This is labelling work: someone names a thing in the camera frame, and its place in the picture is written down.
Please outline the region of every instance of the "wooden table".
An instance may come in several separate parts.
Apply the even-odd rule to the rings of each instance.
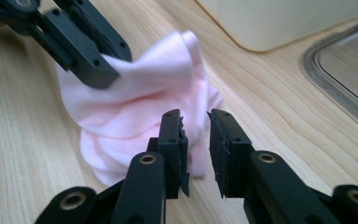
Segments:
[[[136,59],[172,30],[200,40],[209,79],[257,150],[280,154],[331,194],[358,185],[358,123],[307,78],[302,54],[357,20],[265,53],[237,46],[193,0],[94,0]],[[42,8],[54,6],[43,2]],[[0,28],[0,223],[32,223],[73,186],[106,188],[78,150],[79,129],[62,106],[54,62],[32,38]],[[247,223],[242,200],[220,198],[213,170],[167,202],[167,223]]]

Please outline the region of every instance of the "cloth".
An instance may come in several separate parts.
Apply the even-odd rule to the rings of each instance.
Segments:
[[[173,32],[133,63],[104,58],[120,73],[105,90],[56,66],[63,104],[81,127],[81,153],[97,177],[107,186],[125,178],[132,157],[158,137],[162,115],[173,109],[184,117],[187,170],[190,176],[205,175],[207,111],[222,97],[208,83],[194,34]]]

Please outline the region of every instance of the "wood grain surface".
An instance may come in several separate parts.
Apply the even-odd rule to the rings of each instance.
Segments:
[[[358,19],[258,53],[236,45],[193,0],[92,3],[134,59],[169,32],[191,30],[209,80],[224,96],[221,109],[235,116],[256,150],[278,153],[326,194],[336,185],[358,185],[358,123],[310,82],[302,66],[314,42]],[[45,1],[41,8],[50,7]],[[106,189],[84,162],[78,140],[53,60],[32,38],[0,28],[0,223],[35,222],[56,194],[73,186]],[[247,223],[243,200],[221,199],[208,165],[204,178],[191,179],[190,198],[167,201],[167,223]]]

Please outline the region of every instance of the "pink towel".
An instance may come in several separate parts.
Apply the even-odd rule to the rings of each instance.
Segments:
[[[180,109],[188,138],[191,176],[206,173],[207,111],[222,98],[211,87],[197,38],[173,32],[133,63],[104,56],[120,73],[108,89],[96,90],[57,66],[62,101],[81,127],[80,150],[107,186],[122,180],[130,161],[158,137],[161,116]]]

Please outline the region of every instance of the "towel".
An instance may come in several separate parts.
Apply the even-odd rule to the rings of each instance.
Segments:
[[[222,101],[209,85],[198,39],[189,31],[172,32],[138,60],[104,58],[120,73],[105,90],[90,88],[58,65],[62,102],[81,127],[80,151],[107,186],[125,178],[132,157],[158,137],[164,113],[180,109],[188,138],[190,176],[206,174],[207,111]]]

